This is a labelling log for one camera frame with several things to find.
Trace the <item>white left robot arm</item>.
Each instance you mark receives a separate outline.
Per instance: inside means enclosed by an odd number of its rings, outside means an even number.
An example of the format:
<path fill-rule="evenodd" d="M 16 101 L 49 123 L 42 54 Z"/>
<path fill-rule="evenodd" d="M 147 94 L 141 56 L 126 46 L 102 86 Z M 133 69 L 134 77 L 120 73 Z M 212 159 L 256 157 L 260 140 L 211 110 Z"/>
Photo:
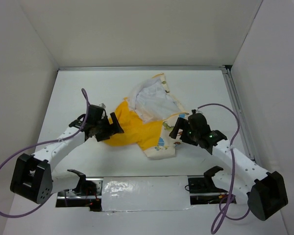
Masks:
<path fill-rule="evenodd" d="M 17 158 L 10 190 L 36 204 L 64 190 L 82 195 L 87 189 L 86 175 L 75 169 L 56 172 L 56 166 L 89 138 L 105 141 L 122 133 L 115 113 L 107 115 L 104 107 L 89 105 L 88 112 L 71 122 L 56 140 L 31 155 L 23 153 Z"/>

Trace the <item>yellow and white kids jacket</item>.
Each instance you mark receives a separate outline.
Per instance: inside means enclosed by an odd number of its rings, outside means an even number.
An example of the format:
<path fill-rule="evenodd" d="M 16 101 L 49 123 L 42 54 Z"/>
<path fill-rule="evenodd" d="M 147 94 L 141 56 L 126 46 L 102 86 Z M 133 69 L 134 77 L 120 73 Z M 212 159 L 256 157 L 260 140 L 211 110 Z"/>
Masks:
<path fill-rule="evenodd" d="M 133 88 L 115 109 L 122 134 L 115 134 L 105 144 L 121 147 L 136 144 L 150 160 L 175 157 L 182 141 L 169 136 L 178 118 L 189 113 L 170 92 L 164 73 L 155 75 Z"/>

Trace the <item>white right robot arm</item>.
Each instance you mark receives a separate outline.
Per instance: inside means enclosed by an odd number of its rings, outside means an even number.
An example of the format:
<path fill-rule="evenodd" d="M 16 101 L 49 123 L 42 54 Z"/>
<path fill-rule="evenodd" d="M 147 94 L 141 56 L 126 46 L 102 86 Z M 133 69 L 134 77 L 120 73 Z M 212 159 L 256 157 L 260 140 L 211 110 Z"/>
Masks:
<path fill-rule="evenodd" d="M 267 220 L 288 204 L 283 176 L 257 165 L 232 146 L 226 135 L 211 130 L 204 115 L 194 112 L 188 118 L 179 117 L 169 136 L 199 146 L 231 167 L 240 178 L 233 188 L 234 195 L 259 220 Z"/>

